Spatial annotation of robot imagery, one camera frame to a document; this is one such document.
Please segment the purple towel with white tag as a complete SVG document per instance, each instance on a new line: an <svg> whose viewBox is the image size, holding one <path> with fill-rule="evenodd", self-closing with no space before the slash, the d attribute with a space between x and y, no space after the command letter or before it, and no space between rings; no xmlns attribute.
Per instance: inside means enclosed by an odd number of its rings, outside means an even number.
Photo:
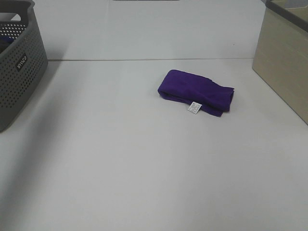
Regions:
<svg viewBox="0 0 308 231"><path fill-rule="evenodd" d="M230 111L234 88L221 86L209 78L170 70L158 88L159 95L166 100L201 105L200 109L220 117Z"/></svg>

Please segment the grey perforated plastic basket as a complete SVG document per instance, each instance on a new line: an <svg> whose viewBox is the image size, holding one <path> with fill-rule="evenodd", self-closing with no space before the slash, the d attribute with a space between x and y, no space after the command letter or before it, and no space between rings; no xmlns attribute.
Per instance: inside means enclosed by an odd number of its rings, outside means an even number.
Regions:
<svg viewBox="0 0 308 231"><path fill-rule="evenodd" d="M14 39L0 53L0 130L5 131L23 110L41 81L48 60L32 0L2 0L1 13L20 20L1 21L0 36Z"/></svg>

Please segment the beige storage bin grey rim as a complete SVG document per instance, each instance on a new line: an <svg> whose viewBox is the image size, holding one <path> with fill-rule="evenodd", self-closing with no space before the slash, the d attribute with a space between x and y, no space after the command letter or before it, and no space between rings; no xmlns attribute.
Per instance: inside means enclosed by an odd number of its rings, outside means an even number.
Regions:
<svg viewBox="0 0 308 231"><path fill-rule="evenodd" d="M308 121L308 2L268 0L252 69Z"/></svg>

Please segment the dark cloth inside basket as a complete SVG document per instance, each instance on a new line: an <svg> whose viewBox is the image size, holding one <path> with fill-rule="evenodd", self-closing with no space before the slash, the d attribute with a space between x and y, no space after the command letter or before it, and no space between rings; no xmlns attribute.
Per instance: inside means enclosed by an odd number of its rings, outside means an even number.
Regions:
<svg viewBox="0 0 308 231"><path fill-rule="evenodd" d="M1 36L0 37L0 53L2 53L10 44L12 44L14 39L7 37L7 36Z"/></svg>

